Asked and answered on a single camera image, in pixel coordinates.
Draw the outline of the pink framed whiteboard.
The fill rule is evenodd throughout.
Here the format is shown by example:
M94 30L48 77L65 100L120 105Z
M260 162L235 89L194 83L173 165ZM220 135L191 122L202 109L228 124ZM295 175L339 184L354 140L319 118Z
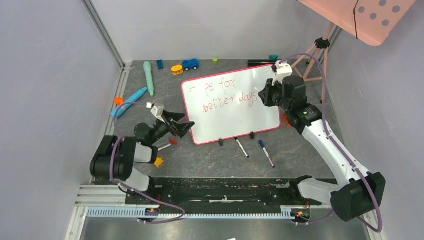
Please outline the pink framed whiteboard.
M254 87L262 90L274 77L271 65L250 67L185 80L181 84L187 118L195 125L195 145L260 133L281 126L278 107L266 107Z

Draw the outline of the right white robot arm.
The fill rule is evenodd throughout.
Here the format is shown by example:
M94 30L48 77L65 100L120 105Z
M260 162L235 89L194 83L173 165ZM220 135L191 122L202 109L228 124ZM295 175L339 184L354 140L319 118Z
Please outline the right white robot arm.
M336 179L331 184L311 176L299 177L288 191L289 199L295 204L314 200L329 205L345 222L363 221L363 215L375 211L381 230L386 179L380 172L371 173L343 146L323 111L308 102L304 80L298 76L287 76L282 82L269 78L258 95L266 107L282 109L289 125L315 148Z

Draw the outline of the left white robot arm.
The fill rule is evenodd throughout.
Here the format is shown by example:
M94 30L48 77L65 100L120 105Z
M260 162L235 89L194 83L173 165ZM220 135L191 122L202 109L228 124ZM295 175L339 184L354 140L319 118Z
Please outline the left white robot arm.
M181 122L186 115L163 111L155 124L140 123L134 128L135 136L118 141L115 135L103 137L90 163L90 174L95 178L118 181L129 190L138 190L138 197L145 204L153 203L157 190L150 186L151 177L134 167L135 163L153 164L159 148L154 144L167 134L184 137L195 125L193 121Z

